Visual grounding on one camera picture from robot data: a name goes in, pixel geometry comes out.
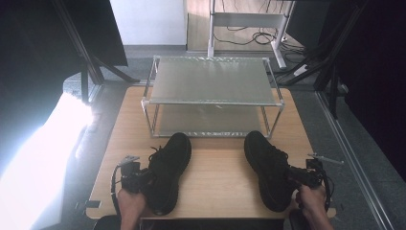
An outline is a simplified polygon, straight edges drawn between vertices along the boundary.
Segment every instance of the metal stand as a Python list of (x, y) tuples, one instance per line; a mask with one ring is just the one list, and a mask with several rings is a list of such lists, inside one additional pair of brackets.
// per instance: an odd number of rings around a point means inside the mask
[[(283, 86), (288, 86), (292, 85), (298, 81), (301, 81), (312, 74), (320, 71), (319, 76), (317, 77), (316, 81), (313, 84), (313, 87), (316, 91), (323, 91), (326, 89), (328, 83), (330, 82), (330, 98), (329, 98), (329, 110), (331, 114), (336, 118), (336, 111), (335, 111), (335, 105), (336, 105), (336, 99), (338, 96), (338, 76), (337, 76), (337, 70), (335, 66), (335, 61), (337, 59), (337, 56), (341, 50), (341, 47), (343, 46), (344, 42), (346, 41), (347, 37), (350, 34), (350, 31), (352, 30), (355, 22), (357, 21), (359, 15), (361, 14), (362, 10), (366, 7), (368, 1), (364, 3), (364, 5), (360, 8), (357, 5), (353, 6), (353, 9), (350, 11), (350, 17), (348, 16), (343, 16), (343, 19), (341, 23), (336, 27), (333, 33), (331, 33), (330, 38), (334, 38), (335, 36), (338, 36), (337, 40), (334, 42), (332, 45), (331, 51), (327, 54), (326, 57), (322, 61), (320, 61), (318, 64), (312, 66), (310, 69), (305, 71), (304, 73), (301, 73), (294, 79), (288, 80), (284, 83), (280, 83), (280, 85)], [(341, 28), (342, 25), (346, 22), (347, 23), (344, 26), (344, 29), (342, 31), (339, 31), (338, 28)], [(298, 70), (300, 67), (302, 67), (304, 64), (308, 63), (311, 59), (316, 58), (317, 56), (322, 55), (327, 51), (327, 47), (330, 46), (330, 40), (328, 39), (327, 42), (324, 44), (320, 45), (318, 48), (315, 49), (315, 51), (312, 54), (309, 54), (308, 57), (306, 57), (301, 63), (295, 66), (291, 70), (291, 72), (294, 72)]]
[(287, 26), (294, 1), (287, 1), (283, 14), (269, 13), (235, 13), (215, 12), (215, 0), (210, 1), (210, 30), (209, 45), (207, 48), (208, 57), (214, 56), (214, 27), (260, 27), (278, 28), (278, 36), (271, 42), (272, 49), (281, 69), (286, 68), (281, 51), (279, 50), (284, 31)]
[(89, 102), (89, 95), (88, 95), (88, 75), (90, 74), (90, 78), (92, 82), (96, 85), (101, 85), (104, 82), (104, 76), (102, 75), (102, 71), (99, 65), (104, 66), (106, 69), (110, 70), (114, 74), (116, 74), (121, 79), (128, 81), (128, 82), (139, 82), (140, 80), (132, 79), (127, 74), (123, 73), (119, 69), (114, 66), (108, 65), (100, 61), (94, 55), (92, 55), (84, 46), (80, 35), (76, 29), (76, 26), (66, 9), (63, 0), (54, 0), (54, 7), (56, 9), (56, 13), (59, 15), (60, 20), (62, 21), (63, 26), (65, 27), (66, 32), (70, 36), (75, 48), (77, 49), (78, 56), (83, 63), (81, 67), (81, 96), (84, 103)]

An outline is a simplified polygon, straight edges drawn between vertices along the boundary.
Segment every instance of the black device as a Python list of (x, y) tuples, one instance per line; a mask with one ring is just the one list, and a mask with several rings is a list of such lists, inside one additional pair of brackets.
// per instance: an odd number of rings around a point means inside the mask
[[(148, 169), (140, 169), (140, 162), (135, 162), (140, 157), (138, 156), (126, 156), (114, 169), (113, 175), (111, 176), (111, 199), (113, 200), (114, 208), (116, 209), (117, 216), (121, 217), (119, 201), (116, 197), (116, 184), (121, 182), (122, 188), (128, 190), (133, 194), (137, 194), (141, 188), (148, 183), (152, 178), (151, 173)], [(121, 180), (116, 182), (116, 172), (117, 169), (121, 170)]]
[[(323, 164), (317, 158), (306, 159), (306, 169), (296, 168), (290, 166), (285, 173), (286, 179), (294, 181), (297, 183), (299, 188), (301, 185), (306, 185), (310, 189), (315, 189), (321, 186), (324, 182), (326, 188), (326, 203), (325, 209), (328, 210), (331, 192), (328, 184), (328, 178), (326, 171), (323, 169)], [(299, 205), (299, 208), (292, 211), (289, 214), (290, 225), (293, 230), (309, 230), (310, 226), (302, 212), (302, 206)]]

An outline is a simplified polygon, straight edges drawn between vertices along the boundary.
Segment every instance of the white wall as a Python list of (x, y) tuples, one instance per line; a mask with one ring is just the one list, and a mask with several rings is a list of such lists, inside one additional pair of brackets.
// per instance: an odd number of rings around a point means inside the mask
[(123, 45), (186, 45), (186, 0), (110, 0)]

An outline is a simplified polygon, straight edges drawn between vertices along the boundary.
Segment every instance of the sunlight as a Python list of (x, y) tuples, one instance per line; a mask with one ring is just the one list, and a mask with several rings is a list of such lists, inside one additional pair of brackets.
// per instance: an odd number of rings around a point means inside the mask
[(3, 229), (32, 228), (56, 197), (63, 195), (69, 156), (91, 117), (90, 107), (74, 96), (64, 93), (60, 97), (48, 121), (21, 147), (0, 179)]

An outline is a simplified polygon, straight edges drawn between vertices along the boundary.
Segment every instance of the black panel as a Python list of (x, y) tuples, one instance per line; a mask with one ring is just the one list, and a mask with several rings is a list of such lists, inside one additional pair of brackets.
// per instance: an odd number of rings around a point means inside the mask
[(346, 102), (406, 178), (406, 38), (404, 1), (370, 1), (339, 58)]
[[(85, 45), (103, 61), (126, 65), (108, 0), (69, 1)], [(0, 172), (21, 142), (48, 119), (79, 56), (52, 1), (0, 6)]]
[(320, 43), (320, 35), (329, 5), (329, 2), (296, 2), (286, 27), (286, 33), (307, 49), (317, 47)]

